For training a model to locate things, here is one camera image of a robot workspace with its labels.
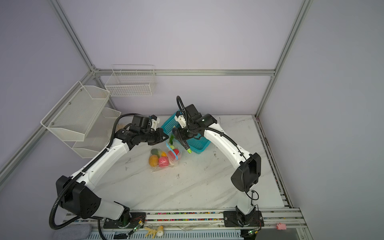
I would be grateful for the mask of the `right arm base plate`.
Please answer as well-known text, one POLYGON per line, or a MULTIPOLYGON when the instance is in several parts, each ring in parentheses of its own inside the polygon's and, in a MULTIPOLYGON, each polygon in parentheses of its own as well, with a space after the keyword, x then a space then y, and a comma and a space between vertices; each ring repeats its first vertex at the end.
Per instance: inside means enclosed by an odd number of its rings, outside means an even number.
POLYGON ((247 215, 241 211, 225 211, 224 225, 225 227, 264 227, 264 217, 261 211, 255 210, 247 215))

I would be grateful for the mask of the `yellow toy mango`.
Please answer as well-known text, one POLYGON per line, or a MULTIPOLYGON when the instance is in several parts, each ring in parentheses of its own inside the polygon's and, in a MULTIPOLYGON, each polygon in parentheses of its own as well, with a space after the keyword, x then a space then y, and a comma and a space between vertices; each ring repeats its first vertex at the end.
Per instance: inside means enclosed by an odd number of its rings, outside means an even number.
POLYGON ((158 166, 158 164, 159 164, 159 157, 157 155, 151 155, 149 157, 149 165, 154 168, 158 166))

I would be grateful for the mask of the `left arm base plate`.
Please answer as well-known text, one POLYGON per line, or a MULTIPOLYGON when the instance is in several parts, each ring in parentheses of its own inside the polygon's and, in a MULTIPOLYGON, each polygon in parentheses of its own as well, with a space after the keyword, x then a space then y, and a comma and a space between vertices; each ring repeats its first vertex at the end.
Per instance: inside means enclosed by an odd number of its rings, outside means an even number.
POLYGON ((122 215, 118 220, 106 219, 104 229, 133 229, 139 223, 144 223, 147 214, 145 212, 129 212, 122 215))

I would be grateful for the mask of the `clear zip top bag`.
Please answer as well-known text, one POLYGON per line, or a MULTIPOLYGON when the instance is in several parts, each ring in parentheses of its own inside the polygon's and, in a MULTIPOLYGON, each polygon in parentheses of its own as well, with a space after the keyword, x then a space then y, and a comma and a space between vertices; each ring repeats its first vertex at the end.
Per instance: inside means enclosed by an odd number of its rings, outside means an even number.
POLYGON ((150 151, 148 163, 152 172, 174 168, 182 159, 181 144, 176 140, 173 133, 168 136, 169 138, 165 142, 156 145, 150 151))

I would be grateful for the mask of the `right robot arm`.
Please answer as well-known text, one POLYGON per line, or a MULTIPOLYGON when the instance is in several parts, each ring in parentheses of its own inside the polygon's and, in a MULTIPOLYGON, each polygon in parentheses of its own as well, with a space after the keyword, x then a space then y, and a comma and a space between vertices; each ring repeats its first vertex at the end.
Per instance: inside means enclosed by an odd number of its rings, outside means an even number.
POLYGON ((180 126, 172 130, 176 140, 190 153, 192 150, 188 140, 196 139, 197 136, 204 137, 229 159, 235 169, 231 182, 242 193, 236 211, 239 219, 243 221, 250 219, 255 214, 253 203, 259 199, 252 196, 251 187, 258 183, 261 176, 260 155, 251 154, 237 144, 212 115, 203 116, 194 105, 184 106, 180 98, 177 98, 177 104, 179 111, 175 115, 175 120, 180 126))

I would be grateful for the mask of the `white toy radish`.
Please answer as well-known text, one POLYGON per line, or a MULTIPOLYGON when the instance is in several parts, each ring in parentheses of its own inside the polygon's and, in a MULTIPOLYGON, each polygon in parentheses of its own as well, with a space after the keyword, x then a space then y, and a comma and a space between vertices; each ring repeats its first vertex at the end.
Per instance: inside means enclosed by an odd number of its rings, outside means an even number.
POLYGON ((173 133, 170 133, 169 134, 169 141, 168 141, 168 145, 170 147, 171 150, 174 150, 175 149, 175 146, 174 146, 174 140, 175 140, 175 136, 173 133))

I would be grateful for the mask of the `pink toy fruit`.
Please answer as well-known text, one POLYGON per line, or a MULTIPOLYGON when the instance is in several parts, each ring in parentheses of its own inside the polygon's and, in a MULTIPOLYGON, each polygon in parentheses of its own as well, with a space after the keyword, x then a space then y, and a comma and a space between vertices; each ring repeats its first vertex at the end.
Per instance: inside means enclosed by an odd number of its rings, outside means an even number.
POLYGON ((160 157, 158 160, 158 165, 160 168, 166 168, 170 165, 170 161, 168 157, 160 157))

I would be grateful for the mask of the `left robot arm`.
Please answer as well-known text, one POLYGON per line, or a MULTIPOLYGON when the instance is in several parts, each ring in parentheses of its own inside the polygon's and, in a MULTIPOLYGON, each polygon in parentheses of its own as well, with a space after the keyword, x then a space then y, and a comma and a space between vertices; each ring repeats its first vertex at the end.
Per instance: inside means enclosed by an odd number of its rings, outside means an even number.
POLYGON ((112 127, 109 143, 87 165, 72 174, 62 176, 56 182, 58 197, 49 216, 49 226, 53 230, 66 227, 78 219, 109 219, 125 226, 131 220, 130 209, 117 202, 109 202, 98 197, 94 190, 105 173, 135 146, 146 143, 157 145, 168 139, 160 119, 155 116, 130 114, 132 122, 117 129, 118 117, 112 127))

